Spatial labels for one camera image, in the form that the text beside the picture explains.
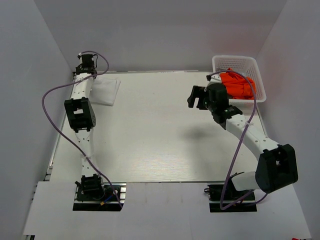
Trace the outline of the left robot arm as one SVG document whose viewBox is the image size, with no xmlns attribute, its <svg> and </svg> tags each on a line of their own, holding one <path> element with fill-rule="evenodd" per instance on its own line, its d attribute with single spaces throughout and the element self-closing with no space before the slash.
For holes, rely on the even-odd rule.
<svg viewBox="0 0 320 240">
<path fill-rule="evenodd" d="M 102 184 L 100 174 L 92 167 L 96 164 L 94 154 L 94 127 L 96 116 L 89 100 L 92 85 L 96 79 L 94 57 L 86 52 L 78 55 L 79 65 L 75 69 L 75 81 L 71 97 L 64 101 L 64 108 L 70 128 L 75 132 L 77 146 L 83 151 L 81 159 L 80 186 L 85 194 L 99 200 L 105 196 L 106 187 Z"/>
</svg>

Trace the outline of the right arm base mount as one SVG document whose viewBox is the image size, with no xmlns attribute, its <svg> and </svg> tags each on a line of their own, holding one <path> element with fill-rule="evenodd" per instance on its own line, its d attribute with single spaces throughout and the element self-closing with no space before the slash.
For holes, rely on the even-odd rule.
<svg viewBox="0 0 320 240">
<path fill-rule="evenodd" d="M 234 187 L 227 187 L 223 199 L 222 206 L 226 205 L 238 200 L 245 194 L 249 195 L 242 199 L 238 200 L 235 204 L 227 208 L 226 210 L 221 210 L 220 208 L 220 200 L 223 191 L 224 184 L 209 184 L 203 191 L 208 196 L 209 200 L 209 211 L 210 213 L 250 213 L 257 212 L 257 207 L 255 205 L 256 198 L 255 194 L 249 190 L 244 191 L 236 191 Z"/>
</svg>

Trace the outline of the white t-shirt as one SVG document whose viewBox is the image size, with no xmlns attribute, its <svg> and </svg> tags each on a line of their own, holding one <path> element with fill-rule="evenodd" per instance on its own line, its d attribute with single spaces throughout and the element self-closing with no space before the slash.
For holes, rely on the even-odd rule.
<svg viewBox="0 0 320 240">
<path fill-rule="evenodd" d="M 118 78 L 98 76 L 89 94 L 92 104 L 112 107 L 115 103 L 121 81 Z"/>
</svg>

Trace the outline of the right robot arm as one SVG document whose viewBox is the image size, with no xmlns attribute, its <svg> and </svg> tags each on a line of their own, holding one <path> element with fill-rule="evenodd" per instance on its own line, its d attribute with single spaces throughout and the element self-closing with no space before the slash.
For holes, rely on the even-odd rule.
<svg viewBox="0 0 320 240">
<path fill-rule="evenodd" d="M 281 145 L 251 125 L 243 112 L 229 103 L 221 83 L 193 86 L 188 107 L 211 112 L 213 120 L 237 137 L 257 159 L 255 171 L 233 175 L 225 187 L 226 195 L 236 200 L 244 191 L 262 190 L 270 194 L 298 181 L 296 153 L 290 144 Z"/>
</svg>

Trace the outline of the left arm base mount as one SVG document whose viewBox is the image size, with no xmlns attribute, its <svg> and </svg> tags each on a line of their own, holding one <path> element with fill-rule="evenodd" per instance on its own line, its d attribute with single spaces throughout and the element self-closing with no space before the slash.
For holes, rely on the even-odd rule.
<svg viewBox="0 0 320 240">
<path fill-rule="evenodd" d="M 73 201 L 74 212 L 119 212 L 125 203 L 126 183 L 105 183 L 102 177 L 94 174 L 82 176 L 76 181 Z"/>
</svg>

